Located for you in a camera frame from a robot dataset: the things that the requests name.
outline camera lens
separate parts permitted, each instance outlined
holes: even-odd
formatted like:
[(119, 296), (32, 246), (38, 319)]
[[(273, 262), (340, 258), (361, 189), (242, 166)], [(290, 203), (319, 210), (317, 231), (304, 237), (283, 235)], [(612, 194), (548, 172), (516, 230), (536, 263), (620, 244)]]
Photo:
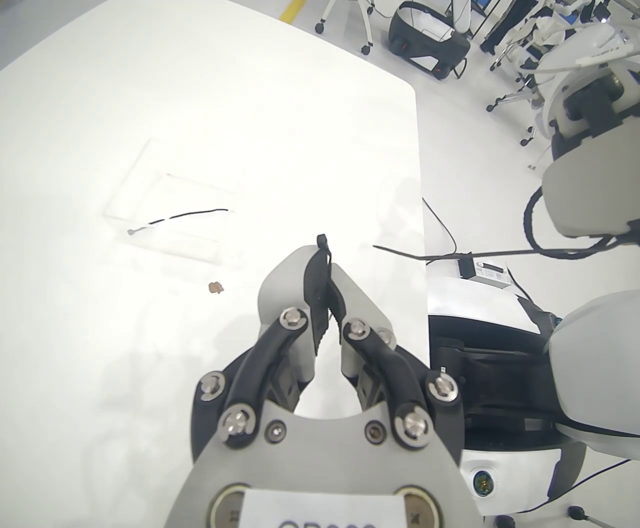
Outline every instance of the camera lens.
[(474, 476), (474, 491), (480, 497), (486, 497), (493, 491), (493, 478), (486, 471), (479, 471)]

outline transparent acrylic tray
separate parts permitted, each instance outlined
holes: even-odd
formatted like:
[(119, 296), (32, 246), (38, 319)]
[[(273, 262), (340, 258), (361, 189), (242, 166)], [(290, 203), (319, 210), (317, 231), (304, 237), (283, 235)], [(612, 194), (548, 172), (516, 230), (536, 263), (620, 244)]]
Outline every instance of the transparent acrylic tray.
[[(209, 146), (150, 140), (104, 211), (121, 243), (155, 252), (227, 264), (237, 213), (236, 183), (214, 173)], [(153, 225), (150, 222), (193, 211)]]

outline yellow floor stripe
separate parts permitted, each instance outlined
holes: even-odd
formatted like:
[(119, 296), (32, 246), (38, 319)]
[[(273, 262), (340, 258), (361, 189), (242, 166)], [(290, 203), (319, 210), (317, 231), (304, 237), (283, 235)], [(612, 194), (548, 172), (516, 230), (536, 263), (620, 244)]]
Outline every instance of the yellow floor stripe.
[(292, 24), (296, 18), (302, 6), (304, 6), (306, 0), (291, 0), (291, 3), (284, 10), (284, 13), (280, 15), (280, 20), (287, 24)]

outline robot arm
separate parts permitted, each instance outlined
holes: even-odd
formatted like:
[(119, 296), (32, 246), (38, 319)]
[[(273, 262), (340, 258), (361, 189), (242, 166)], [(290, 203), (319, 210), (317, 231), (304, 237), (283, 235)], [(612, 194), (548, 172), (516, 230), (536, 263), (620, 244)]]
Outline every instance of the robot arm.
[[(362, 413), (311, 420), (293, 411), (313, 378), (329, 311), (340, 330), (342, 373)], [(404, 505), (395, 525), (420, 518), (481, 525), (457, 466), (464, 418), (456, 382), (396, 344), (390, 321), (331, 262), (323, 236), (269, 274), (259, 314), (255, 345), (195, 390), (195, 464), (166, 528), (237, 523), (249, 489), (395, 495)], [(287, 521), (301, 527), (313, 519), (290, 512)], [(367, 523), (378, 526), (375, 518)]]

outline metal screw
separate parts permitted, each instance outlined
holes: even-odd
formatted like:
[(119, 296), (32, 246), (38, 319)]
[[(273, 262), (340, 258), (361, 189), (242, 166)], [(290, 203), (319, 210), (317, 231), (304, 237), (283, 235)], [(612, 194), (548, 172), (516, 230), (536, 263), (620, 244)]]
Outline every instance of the metal screw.
[(427, 422), (417, 412), (410, 412), (403, 420), (404, 432), (408, 437), (416, 439), (427, 430)]
[(229, 413), (223, 422), (223, 427), (231, 436), (242, 435), (246, 431), (249, 415), (244, 411)]
[(297, 330), (306, 323), (306, 318), (296, 307), (287, 308), (280, 314), (280, 324), (287, 330)]
[(349, 325), (351, 328), (349, 331), (349, 337), (358, 341), (365, 339), (371, 331), (369, 325), (361, 319), (351, 319), (349, 321)]
[(380, 445), (387, 439), (387, 430), (381, 422), (372, 420), (364, 428), (364, 435), (373, 445)]
[(440, 401), (454, 401), (458, 396), (458, 384), (448, 374), (441, 372), (434, 383), (428, 384), (431, 392)]
[(284, 320), (287, 321), (289, 326), (296, 326), (300, 321), (300, 312), (295, 308), (284, 312)]
[(200, 400), (215, 400), (225, 389), (225, 375), (222, 372), (209, 372), (200, 378)]
[(364, 335), (364, 333), (367, 331), (367, 325), (364, 323), (364, 321), (361, 321), (359, 319), (356, 319), (355, 321), (351, 322), (351, 333), (357, 336), (361, 336)]
[(404, 418), (394, 417), (394, 429), (402, 443), (411, 449), (426, 447), (435, 434), (429, 413), (417, 405)]
[(279, 444), (285, 436), (287, 436), (287, 427), (281, 420), (273, 420), (264, 431), (264, 438), (270, 444)]
[(394, 348), (396, 344), (394, 343), (396, 336), (394, 333), (388, 328), (378, 328), (376, 333), (380, 336), (380, 339), (385, 343), (385, 345)]

